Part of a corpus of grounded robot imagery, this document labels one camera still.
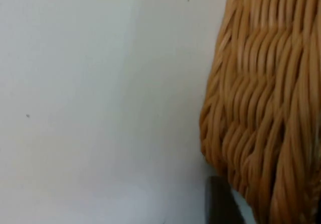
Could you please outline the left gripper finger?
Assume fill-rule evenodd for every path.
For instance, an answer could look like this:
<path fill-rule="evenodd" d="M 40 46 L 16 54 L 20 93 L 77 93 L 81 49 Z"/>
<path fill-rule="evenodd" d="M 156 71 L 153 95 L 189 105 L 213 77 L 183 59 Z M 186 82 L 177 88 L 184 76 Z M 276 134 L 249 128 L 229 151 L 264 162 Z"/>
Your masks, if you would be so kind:
<path fill-rule="evenodd" d="M 231 186 L 220 176 L 206 180 L 205 223 L 245 223 Z"/>

